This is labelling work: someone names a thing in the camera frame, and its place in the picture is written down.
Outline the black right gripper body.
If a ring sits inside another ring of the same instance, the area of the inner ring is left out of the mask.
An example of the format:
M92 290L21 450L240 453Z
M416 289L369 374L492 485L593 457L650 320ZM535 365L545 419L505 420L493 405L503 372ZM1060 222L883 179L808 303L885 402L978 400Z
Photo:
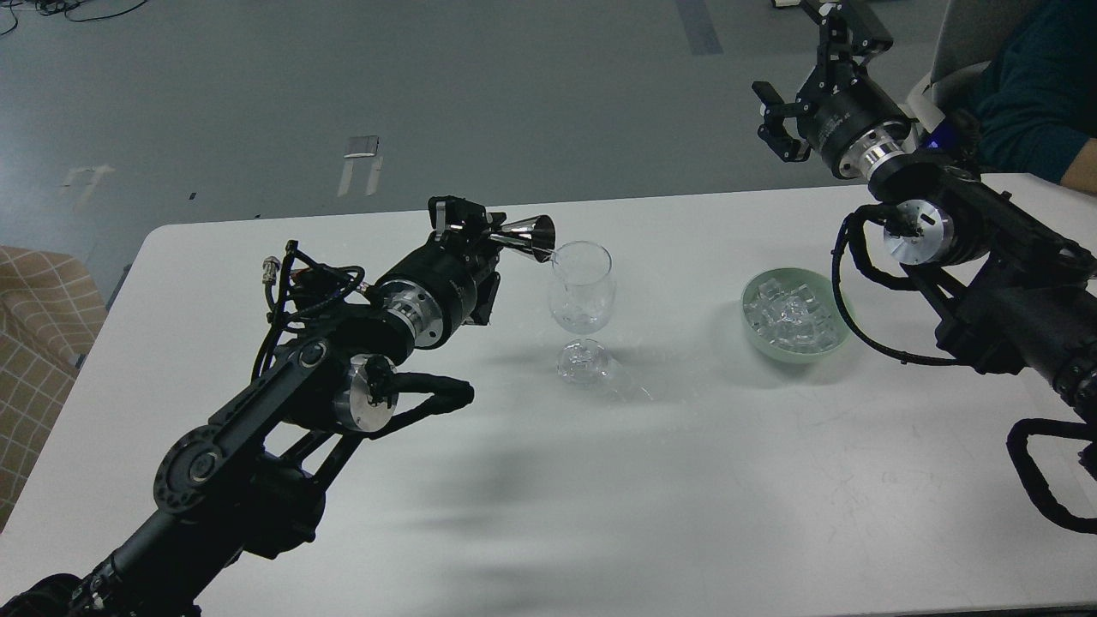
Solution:
M811 75L800 86L796 101L806 112L795 121L795 160L818 153L839 179L870 179L880 165L902 153L902 142L912 130L908 114L867 77L828 85Z

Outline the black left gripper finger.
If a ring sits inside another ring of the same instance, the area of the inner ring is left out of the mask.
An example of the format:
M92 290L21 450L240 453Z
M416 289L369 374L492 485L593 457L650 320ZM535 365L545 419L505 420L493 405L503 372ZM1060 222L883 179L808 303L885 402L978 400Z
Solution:
M488 274L477 287L477 303L467 316L467 324L486 326L490 322L494 304L497 298L501 274Z
M428 199L429 218L434 229L427 242L429 256L498 256L501 246L490 242L506 215L482 204L453 195Z

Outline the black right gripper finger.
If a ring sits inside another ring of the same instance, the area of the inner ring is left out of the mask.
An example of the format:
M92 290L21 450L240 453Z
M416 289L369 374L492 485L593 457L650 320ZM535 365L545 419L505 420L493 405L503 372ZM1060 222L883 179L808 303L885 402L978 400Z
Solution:
M787 102L768 81L754 81L753 93L761 103L760 113L764 122L757 130L760 141L764 141L782 162L807 161L812 152L811 145L804 138L792 136L788 132L785 122L790 117L806 117L812 112L811 102L802 100Z
M866 81L867 64L895 44L866 1L800 1L800 8L819 32L807 87L851 87Z

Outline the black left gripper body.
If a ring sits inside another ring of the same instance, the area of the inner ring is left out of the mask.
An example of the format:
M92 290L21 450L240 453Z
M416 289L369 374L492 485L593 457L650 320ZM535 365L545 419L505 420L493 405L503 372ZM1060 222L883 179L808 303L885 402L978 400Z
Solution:
M417 349L445 344L477 303L477 287L497 273L498 256L429 256L427 243L375 284L375 301L407 321Z

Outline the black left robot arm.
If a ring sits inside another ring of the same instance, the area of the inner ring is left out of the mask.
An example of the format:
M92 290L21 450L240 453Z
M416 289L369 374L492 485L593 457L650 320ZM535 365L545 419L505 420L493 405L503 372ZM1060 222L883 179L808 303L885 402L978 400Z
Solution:
M129 539L86 577L39 579L4 616L199 616L200 594L240 556L315 539L327 489L362 441L470 405L470 382L399 366L489 323L501 251L545 261L554 224L540 216L509 236L504 213L456 197L430 199L428 214L427 242L375 284L297 242L267 258L269 330L250 383L163 455L156 509Z

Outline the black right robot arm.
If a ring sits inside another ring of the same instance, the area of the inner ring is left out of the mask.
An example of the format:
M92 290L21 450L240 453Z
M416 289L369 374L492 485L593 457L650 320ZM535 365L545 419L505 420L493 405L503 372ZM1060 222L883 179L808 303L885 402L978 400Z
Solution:
M758 136L780 160L803 162L816 152L834 177L866 179L873 197L842 218L832 251L838 315L858 339L904 364L1043 375L1078 420L1020 419L1007 450L1047 520L1094 534L1092 517L1058 503L1028 449L1034 436L1078 440L1081 465L1094 474L1093 255L988 188L965 159L943 148L905 152L912 120L867 74L893 38L863 1L800 7L819 31L812 72L791 101L765 81L753 92L764 105ZM942 356L890 348L855 324L840 290L846 255L875 284L928 301Z

